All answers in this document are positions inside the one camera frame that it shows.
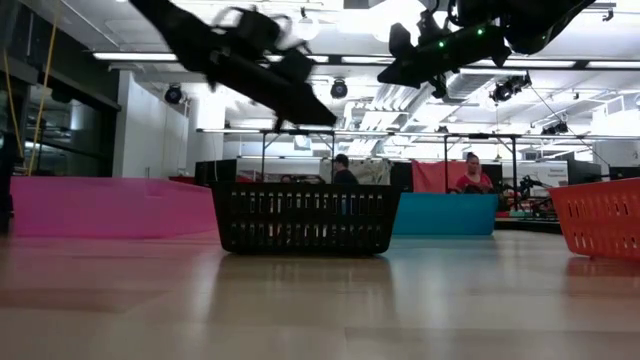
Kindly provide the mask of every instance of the black basket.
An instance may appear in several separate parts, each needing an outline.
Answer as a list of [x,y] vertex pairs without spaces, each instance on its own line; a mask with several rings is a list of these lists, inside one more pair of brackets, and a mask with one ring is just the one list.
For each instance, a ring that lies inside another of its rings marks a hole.
[[402,189],[213,183],[222,247],[233,253],[380,254]]

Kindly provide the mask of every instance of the teal barrier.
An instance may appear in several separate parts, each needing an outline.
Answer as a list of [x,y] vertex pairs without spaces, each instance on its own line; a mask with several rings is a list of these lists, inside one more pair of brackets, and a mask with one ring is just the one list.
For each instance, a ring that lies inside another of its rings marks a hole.
[[497,195],[404,193],[393,235],[491,235]]

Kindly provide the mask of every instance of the orange basket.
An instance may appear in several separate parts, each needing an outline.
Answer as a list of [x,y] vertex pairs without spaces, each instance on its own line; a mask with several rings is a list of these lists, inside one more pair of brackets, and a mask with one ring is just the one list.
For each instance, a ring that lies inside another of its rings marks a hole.
[[640,179],[549,192],[571,252],[640,260]]

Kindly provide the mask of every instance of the person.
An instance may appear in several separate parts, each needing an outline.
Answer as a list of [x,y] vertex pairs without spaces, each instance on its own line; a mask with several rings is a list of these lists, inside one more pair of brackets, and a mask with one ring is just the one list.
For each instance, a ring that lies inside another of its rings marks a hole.
[[349,170],[349,158],[345,154],[338,154],[333,160],[333,183],[341,185],[358,185],[358,179]]
[[493,189],[491,179],[482,173],[480,159],[474,153],[467,154],[467,172],[456,182],[456,190],[464,193],[468,186],[475,186],[482,190],[483,193],[487,193]]

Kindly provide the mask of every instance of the wooden floor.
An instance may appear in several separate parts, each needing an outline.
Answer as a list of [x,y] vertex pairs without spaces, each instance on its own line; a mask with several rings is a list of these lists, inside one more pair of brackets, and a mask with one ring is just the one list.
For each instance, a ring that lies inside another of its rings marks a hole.
[[226,255],[206,237],[12,239],[0,359],[637,360],[640,265],[560,236],[395,240],[376,259]]

